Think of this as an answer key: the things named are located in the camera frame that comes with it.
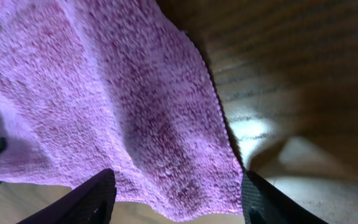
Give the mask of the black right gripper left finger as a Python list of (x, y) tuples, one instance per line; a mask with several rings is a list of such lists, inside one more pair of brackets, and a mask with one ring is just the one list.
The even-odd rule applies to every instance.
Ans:
[(114, 172), (104, 169), (18, 224), (109, 224), (116, 194)]

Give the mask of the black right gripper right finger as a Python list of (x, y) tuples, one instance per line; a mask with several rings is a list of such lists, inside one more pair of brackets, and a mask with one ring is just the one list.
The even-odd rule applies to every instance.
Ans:
[(327, 224), (251, 170), (243, 175), (241, 202), (248, 224)]

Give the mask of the purple microfiber cloth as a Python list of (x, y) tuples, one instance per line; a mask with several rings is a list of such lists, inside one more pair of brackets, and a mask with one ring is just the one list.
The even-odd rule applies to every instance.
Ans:
[(0, 180), (80, 186), (175, 222), (240, 214), (206, 65), (155, 1), (0, 1)]

